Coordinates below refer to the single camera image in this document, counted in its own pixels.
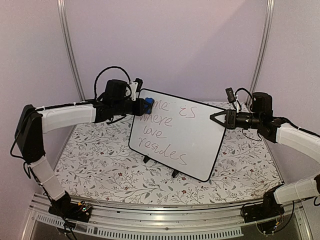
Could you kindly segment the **small black-framed whiteboard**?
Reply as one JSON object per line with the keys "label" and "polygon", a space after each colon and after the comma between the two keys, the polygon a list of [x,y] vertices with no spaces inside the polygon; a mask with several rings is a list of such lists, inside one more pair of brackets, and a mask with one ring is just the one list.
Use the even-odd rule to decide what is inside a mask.
{"label": "small black-framed whiteboard", "polygon": [[207,182],[218,158],[226,128],[210,119],[223,111],[213,106],[151,89],[140,98],[152,98],[151,114],[135,116],[128,146],[131,150]]}

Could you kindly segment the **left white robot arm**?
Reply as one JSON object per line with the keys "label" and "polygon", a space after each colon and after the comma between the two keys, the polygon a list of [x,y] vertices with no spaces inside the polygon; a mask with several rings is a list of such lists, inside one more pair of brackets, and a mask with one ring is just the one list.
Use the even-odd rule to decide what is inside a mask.
{"label": "left white robot arm", "polygon": [[90,100],[40,108],[28,104],[23,108],[13,146],[18,147],[21,153],[19,158],[28,168],[26,173],[33,175],[49,198],[56,201],[54,207],[63,217],[74,213],[74,205],[64,198],[67,193],[46,158],[44,134],[78,124],[113,124],[115,116],[123,119],[127,115],[151,114],[155,101],[137,97],[141,85],[141,79],[133,83],[112,79],[100,96]]}

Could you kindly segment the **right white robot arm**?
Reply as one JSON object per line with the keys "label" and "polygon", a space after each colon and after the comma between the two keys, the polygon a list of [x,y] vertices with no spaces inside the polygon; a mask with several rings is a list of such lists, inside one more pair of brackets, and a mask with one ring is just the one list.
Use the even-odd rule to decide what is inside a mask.
{"label": "right white robot arm", "polygon": [[[234,109],[214,113],[210,120],[228,130],[254,129],[271,143],[289,147],[316,162],[320,161],[319,134],[295,125],[286,117],[274,116],[271,95],[264,92],[250,93],[248,96],[251,99],[251,109],[249,112],[242,112],[236,92],[232,88],[225,91],[227,100]],[[284,203],[305,201],[319,196],[320,176],[313,175],[268,190],[263,195],[263,203],[259,206],[258,213],[262,218],[269,218],[278,210],[278,206]]]}

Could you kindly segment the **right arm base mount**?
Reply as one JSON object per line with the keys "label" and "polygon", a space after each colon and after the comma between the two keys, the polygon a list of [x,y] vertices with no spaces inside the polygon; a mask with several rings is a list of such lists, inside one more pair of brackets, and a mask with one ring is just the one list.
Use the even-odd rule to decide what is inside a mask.
{"label": "right arm base mount", "polygon": [[283,215],[285,210],[274,198],[265,197],[261,203],[248,202],[240,209],[245,223],[256,222]]}

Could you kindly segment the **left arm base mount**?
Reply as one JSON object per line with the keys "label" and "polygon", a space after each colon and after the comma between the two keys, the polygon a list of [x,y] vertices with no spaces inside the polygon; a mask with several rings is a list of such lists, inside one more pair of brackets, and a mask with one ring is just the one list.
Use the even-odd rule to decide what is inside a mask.
{"label": "left arm base mount", "polygon": [[52,202],[48,212],[64,219],[88,223],[92,208],[93,206],[90,203],[84,201],[73,203],[69,199],[60,199]]}

